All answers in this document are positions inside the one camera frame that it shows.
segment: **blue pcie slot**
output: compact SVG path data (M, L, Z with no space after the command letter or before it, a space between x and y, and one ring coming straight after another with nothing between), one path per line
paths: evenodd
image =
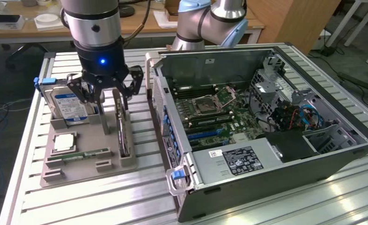
M195 135L188 135L188 139L189 140L195 140L195 139L200 139L204 137L212 137L212 136L217 136L221 132L220 131L211 131L211 132L205 132L201 134L195 134Z
M181 152L179 151L179 143L176 141L176 136L173 134L173 129L172 129L172 124L171 124L171 120L169 120L169 115L168 115L168 112L167 112L167 107L164 106L164 118L163 118L163 123L168 125L169 127L169 137L171 137L171 141L173 143L173 149L175 149L175 152L176 152L176 161L177 163L180 162L180 159L181 159Z

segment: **blue latch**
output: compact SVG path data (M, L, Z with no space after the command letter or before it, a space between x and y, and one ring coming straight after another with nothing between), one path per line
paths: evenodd
M44 79L41 80L41 84L43 84L43 85L56 84L56 78L44 78Z
M172 176L173 180L183 179L183 178L185 178L185 172L184 172L184 170L177 170L177 171L172 172L171 176Z
M33 78L33 87L36 88L36 90L39 90L41 96L44 96L40 91L40 78L39 77Z

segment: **floor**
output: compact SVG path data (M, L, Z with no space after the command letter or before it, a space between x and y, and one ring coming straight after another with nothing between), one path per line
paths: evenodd
M332 17L327 26L328 30L335 30L343 17L344 15ZM353 24L356 24L356 22L356 20L351 20L343 34L345 34L347 30L353 26ZM132 40L128 48L164 47L165 44L171 44L172 41L173 38L171 37L148 39L140 38ZM44 46L51 52L75 51L69 45L69 42L45 43ZM343 44L339 44L339 46L344 50L345 55L339 55L336 53L329 57L324 57L324 59L339 72L348 73L349 75L368 81L368 64L365 63L368 58L368 26L363 29L363 33L356 38L352 46L344 47ZM19 47L20 45L12 45L11 51L4 51L0 46L0 103L7 103L21 98L31 98L33 95L35 89L32 81L40 73L43 53L37 49L31 49L24 53L24 57L20 57L17 60L15 60L16 71L9 71L4 67L4 60L9 56L11 52L15 51ZM321 59L312 60L324 69L324 71L337 79L336 73L332 71L328 64ZM361 100L359 88L348 82L344 83L344 87ZM15 104L11 106L11 109L20 109L25 107L29 107L29 101ZM4 111L0 111L0 119L4 116L4 113ZM0 133L0 165L1 171L4 173L4 185L0 189L0 210L7 192L9 177L12 174L27 116L28 110L9 112L8 125Z

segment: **circuit board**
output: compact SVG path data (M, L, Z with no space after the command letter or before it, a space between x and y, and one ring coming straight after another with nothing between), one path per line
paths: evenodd
M264 133L241 97L228 87L213 96L175 101L193 151L253 140Z
M108 149L96 149L85 152L75 152L71 154L60 155L60 156L53 156L48 158L48 161L59 160L61 159L64 162L72 162L77 160L84 160L92 157L96 157L97 153L105 152Z

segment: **aluminum extrusion table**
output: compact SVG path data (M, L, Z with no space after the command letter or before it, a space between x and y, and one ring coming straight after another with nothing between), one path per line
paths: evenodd
M292 46L276 44L339 102L368 126L368 108ZM145 53L159 49L127 50L127 64L144 66ZM81 70L76 53L45 58L40 77L65 76ZM308 84L291 71L285 76L299 88ZM113 110L107 92L105 110ZM139 169L123 175L55 187L40 187L40 172L51 112L36 91L16 165L3 206L0 225L177 225L173 198L151 121L145 88L129 101ZM191 224L368 224L368 156L353 161L327 180L221 211Z

